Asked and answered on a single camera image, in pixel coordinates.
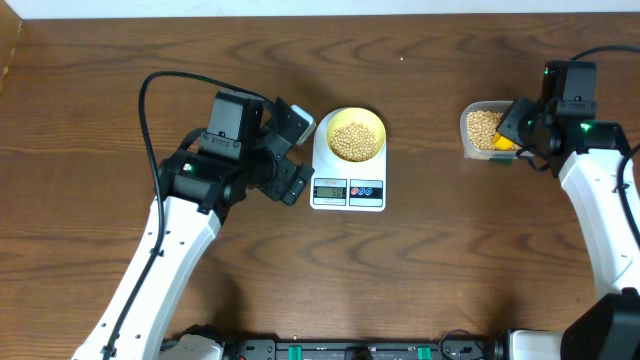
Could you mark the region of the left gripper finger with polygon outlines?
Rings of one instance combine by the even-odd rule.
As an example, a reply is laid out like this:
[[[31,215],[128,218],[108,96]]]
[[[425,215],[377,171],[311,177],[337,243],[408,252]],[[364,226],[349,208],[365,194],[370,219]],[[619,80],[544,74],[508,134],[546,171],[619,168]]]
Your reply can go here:
[[[314,169],[306,163],[296,165],[284,159],[278,168],[277,190],[278,200],[285,205],[294,205],[311,180]]]
[[[272,111],[272,151],[274,153],[287,153],[294,145],[302,131],[299,125],[300,118],[293,113],[282,98],[278,97]]]

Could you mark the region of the yellow measuring scoop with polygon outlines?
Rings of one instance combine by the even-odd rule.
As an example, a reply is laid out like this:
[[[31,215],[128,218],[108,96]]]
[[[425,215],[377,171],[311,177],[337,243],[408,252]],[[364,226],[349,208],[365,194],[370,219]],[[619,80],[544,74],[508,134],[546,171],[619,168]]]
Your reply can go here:
[[[514,149],[515,144],[513,141],[508,138],[502,136],[499,133],[495,133],[492,139],[493,147],[499,151],[511,151]]]

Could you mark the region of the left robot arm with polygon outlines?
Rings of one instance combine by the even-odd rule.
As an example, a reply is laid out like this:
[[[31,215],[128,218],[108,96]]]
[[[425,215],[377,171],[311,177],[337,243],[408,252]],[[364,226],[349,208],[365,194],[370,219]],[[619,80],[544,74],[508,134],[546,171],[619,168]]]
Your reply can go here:
[[[213,359],[221,341],[186,333],[164,339],[188,280],[232,205],[259,189],[294,204],[313,169],[287,154],[314,130],[311,115],[282,99],[216,95],[209,124],[189,132],[155,169],[145,232],[111,302],[75,351],[77,359]]]

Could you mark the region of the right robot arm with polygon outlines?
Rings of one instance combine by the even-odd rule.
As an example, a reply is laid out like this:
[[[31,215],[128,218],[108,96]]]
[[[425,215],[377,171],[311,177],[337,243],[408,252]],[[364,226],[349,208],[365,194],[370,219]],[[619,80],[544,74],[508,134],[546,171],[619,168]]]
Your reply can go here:
[[[620,124],[596,118],[593,62],[545,64],[541,96],[517,98],[498,133],[543,159],[576,212],[596,301],[562,332],[509,330],[495,359],[636,359],[639,356],[639,195],[633,148]]]

